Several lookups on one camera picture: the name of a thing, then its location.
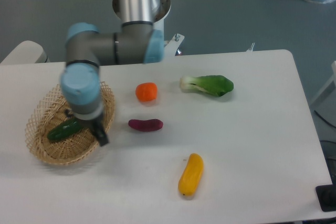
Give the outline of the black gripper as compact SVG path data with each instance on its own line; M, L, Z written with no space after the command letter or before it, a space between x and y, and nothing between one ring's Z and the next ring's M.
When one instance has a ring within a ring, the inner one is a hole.
M105 146L109 143L103 127L103 110L81 115L73 113L71 109L65 109L65 116L68 119L74 118L82 127L89 128L100 146Z

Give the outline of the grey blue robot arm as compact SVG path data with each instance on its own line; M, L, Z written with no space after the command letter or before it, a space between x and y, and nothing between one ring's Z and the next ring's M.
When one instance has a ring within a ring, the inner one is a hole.
M66 67L60 77L62 94L74 117L90 130L100 146L109 143L102 125L100 66L155 63L164 55L163 33L153 27L152 0L119 0L119 4L119 33L101 34L88 23L69 28Z

